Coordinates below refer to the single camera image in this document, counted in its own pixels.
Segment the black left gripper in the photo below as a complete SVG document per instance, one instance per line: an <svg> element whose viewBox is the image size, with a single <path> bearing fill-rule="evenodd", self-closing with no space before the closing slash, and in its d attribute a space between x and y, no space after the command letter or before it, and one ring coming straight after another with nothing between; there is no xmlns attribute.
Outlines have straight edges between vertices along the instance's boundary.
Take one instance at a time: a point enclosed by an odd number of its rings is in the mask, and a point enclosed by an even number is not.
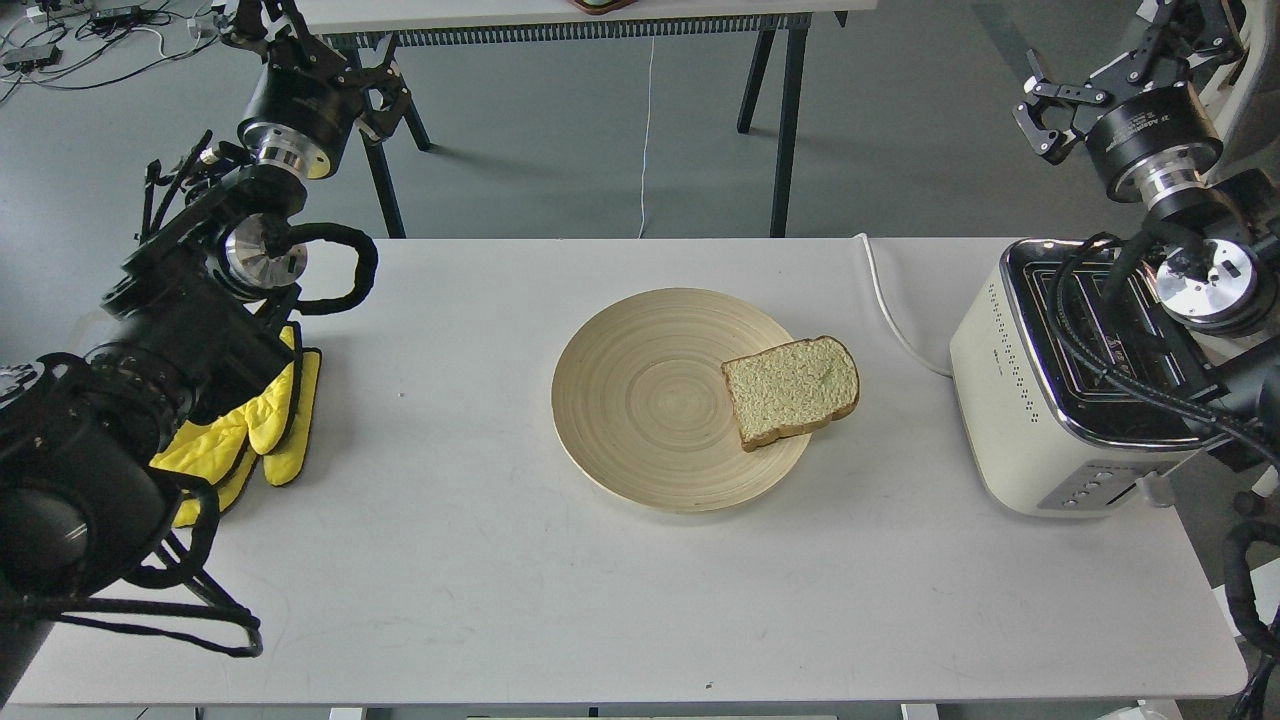
<svg viewBox="0 0 1280 720"><path fill-rule="evenodd" d="M268 59L238 127L259 164L328 178L353 131L385 141L412 105L396 42L380 44L380 64L357 68L357 53L349 63L310 32L297 1L215 1L215 28L228 47Z"/></svg>

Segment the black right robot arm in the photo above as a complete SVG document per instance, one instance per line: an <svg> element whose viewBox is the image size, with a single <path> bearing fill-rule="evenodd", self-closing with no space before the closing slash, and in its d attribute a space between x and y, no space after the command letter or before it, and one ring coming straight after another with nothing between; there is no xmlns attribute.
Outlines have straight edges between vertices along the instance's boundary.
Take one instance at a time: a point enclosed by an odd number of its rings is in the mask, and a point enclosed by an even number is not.
<svg viewBox="0 0 1280 720"><path fill-rule="evenodd" d="M1222 141L1193 79L1244 60L1244 5L1147 1L1140 17L1135 46L1079 83L1027 54L1012 114L1032 149L1059 164L1084 145L1107 196L1146 217L1126 238L1023 240L998 261L1004 337L1020 340L1043 414L1083 445L1039 489L1025 477L1004 487L1025 514L1100 515L1153 498L1201 450L1262 466L1233 500L1222 564L1229 616L1260 653L1230 717L1261 719L1277 621L1254 606L1247 555L1277 544L1262 519L1277 492L1277 186L1258 169L1210 178Z"/></svg>

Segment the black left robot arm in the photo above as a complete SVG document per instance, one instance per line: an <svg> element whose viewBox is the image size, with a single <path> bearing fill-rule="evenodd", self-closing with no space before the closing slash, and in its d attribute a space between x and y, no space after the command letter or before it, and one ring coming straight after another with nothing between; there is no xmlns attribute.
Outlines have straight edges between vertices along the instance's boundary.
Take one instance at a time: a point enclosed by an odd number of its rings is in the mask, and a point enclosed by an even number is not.
<svg viewBox="0 0 1280 720"><path fill-rule="evenodd" d="M148 169L138 247L102 299L116 334L3 368L4 698L59 623L261 653L260 620L205 568L214 488L152 459L300 359L280 337L293 314L346 313L372 290L369 234L292 223L305 183L337 172L355 129L372 147L407 120L428 146L396 33L362 67L293 1L238 1L221 23L262 74L234 143L204 135L170 176Z"/></svg>

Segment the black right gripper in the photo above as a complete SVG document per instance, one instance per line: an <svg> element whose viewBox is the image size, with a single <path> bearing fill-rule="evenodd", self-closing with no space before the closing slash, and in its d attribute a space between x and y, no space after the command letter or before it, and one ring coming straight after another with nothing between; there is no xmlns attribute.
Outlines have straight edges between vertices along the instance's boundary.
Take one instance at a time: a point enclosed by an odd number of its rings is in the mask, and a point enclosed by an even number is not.
<svg viewBox="0 0 1280 720"><path fill-rule="evenodd" d="M1137 15L1148 23L1138 46L1083 85L1051 81L1044 59L1028 50L1030 76L1012 118L1051 165L1082 138L1108 199L1169 204L1206 188L1222 151L1187 61L1220 67L1243 59L1245 9L1240 1L1143 1Z"/></svg>

